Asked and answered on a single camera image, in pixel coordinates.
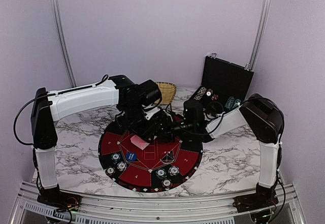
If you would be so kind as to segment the clear round dealer button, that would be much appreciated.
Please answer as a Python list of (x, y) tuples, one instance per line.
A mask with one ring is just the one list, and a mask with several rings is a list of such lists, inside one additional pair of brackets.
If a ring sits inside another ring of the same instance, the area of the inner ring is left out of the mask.
[(175, 156), (173, 151), (165, 151), (162, 153), (160, 157), (160, 161), (165, 165), (171, 164), (174, 160), (175, 160)]

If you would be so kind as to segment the red playing card deck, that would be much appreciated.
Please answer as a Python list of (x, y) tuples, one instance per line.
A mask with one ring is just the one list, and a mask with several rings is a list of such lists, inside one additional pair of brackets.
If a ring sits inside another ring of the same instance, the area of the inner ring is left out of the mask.
[(137, 146), (139, 149), (144, 150), (147, 146), (150, 145), (150, 143), (144, 141), (139, 136), (134, 135), (130, 139), (131, 143)]

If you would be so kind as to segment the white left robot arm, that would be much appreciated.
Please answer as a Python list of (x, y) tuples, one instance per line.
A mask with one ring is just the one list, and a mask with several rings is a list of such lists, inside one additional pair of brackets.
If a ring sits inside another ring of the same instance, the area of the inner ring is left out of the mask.
[(36, 92), (31, 114), (33, 147), (40, 181), (45, 189), (44, 197), (53, 206), (64, 202), (64, 195), (57, 190), (54, 151), (57, 145), (55, 124), (72, 114), (116, 106), (124, 112), (127, 122), (139, 134), (147, 120), (145, 113), (154, 110), (152, 106), (162, 99), (158, 85), (147, 80), (133, 83), (125, 75), (105, 75), (101, 81), (71, 89)]

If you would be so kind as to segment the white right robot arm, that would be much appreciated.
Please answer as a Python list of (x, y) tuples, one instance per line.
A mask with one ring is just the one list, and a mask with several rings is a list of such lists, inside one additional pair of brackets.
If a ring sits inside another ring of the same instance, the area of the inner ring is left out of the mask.
[(257, 184), (261, 189), (252, 195), (251, 202), (257, 208), (264, 207), (271, 200), (268, 189), (276, 186), (281, 162), (279, 150), (284, 131), (282, 111), (270, 99), (255, 93), (210, 121), (205, 120), (203, 106), (197, 100), (190, 99), (183, 104), (183, 117), (183, 120), (177, 121), (172, 111), (167, 112), (167, 120), (162, 123), (157, 136), (171, 141), (187, 134), (207, 143), (244, 125), (250, 127), (261, 150)]

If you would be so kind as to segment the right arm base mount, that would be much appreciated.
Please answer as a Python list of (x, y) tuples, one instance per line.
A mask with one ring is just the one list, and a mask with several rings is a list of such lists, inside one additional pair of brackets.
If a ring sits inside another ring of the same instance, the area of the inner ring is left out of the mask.
[(278, 198), (266, 199), (263, 195), (249, 194), (234, 198), (233, 207), (238, 213), (250, 212), (251, 220), (254, 223), (268, 223), (279, 203)]

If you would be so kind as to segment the green blue chip stack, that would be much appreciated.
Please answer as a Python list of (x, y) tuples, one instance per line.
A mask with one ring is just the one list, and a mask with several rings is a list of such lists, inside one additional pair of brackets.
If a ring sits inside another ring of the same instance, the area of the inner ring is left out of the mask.
[(165, 179), (167, 177), (167, 172), (163, 168), (157, 169), (155, 174), (158, 179)]
[(121, 159), (121, 155), (120, 155), (120, 153), (118, 153), (118, 152), (113, 153), (113, 154), (111, 155), (111, 160), (112, 160), (113, 164), (118, 163), (118, 162), (120, 161), (120, 159)]

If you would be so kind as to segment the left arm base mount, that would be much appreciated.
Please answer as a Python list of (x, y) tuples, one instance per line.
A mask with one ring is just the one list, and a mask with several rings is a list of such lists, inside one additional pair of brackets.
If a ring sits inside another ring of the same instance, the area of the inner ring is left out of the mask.
[(69, 194), (59, 192), (48, 195), (39, 194), (37, 201), (42, 204), (54, 207), (53, 217), (73, 221), (73, 211), (78, 211), (81, 203), (81, 196), (76, 194)]

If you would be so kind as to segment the blue small blind button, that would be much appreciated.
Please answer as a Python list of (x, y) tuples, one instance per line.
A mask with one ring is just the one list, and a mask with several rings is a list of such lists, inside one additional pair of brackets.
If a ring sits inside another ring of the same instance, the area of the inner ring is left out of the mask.
[(128, 152), (125, 158), (128, 162), (135, 162), (137, 160), (137, 154), (135, 152)]

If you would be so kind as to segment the red black chip stack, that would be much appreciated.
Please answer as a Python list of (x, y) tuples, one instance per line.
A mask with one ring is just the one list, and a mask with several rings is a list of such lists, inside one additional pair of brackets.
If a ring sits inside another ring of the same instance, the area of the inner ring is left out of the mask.
[(108, 168), (105, 170), (105, 173), (106, 173), (108, 176), (114, 175), (114, 174), (115, 174), (115, 168), (114, 168), (114, 167), (108, 167)]
[(170, 188), (172, 186), (172, 181), (166, 178), (162, 180), (161, 184), (164, 188)]

